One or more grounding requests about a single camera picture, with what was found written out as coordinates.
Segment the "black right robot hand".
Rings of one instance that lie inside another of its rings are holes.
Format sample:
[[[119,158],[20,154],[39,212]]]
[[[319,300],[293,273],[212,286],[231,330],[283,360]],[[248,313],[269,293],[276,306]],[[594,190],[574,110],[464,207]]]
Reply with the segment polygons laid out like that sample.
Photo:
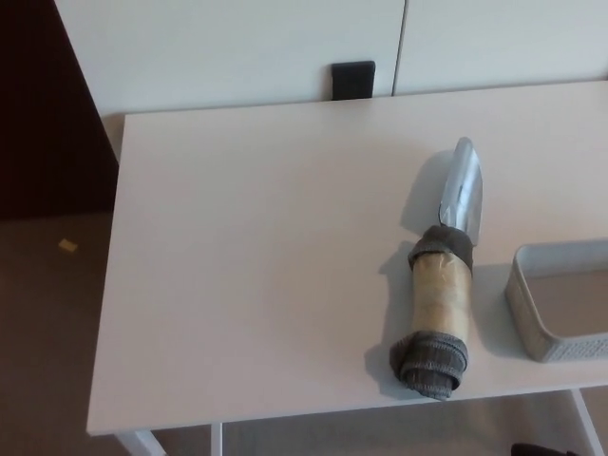
[[[572,452],[558,451],[553,448],[528,443],[516,443],[511,446],[511,456],[570,456]]]

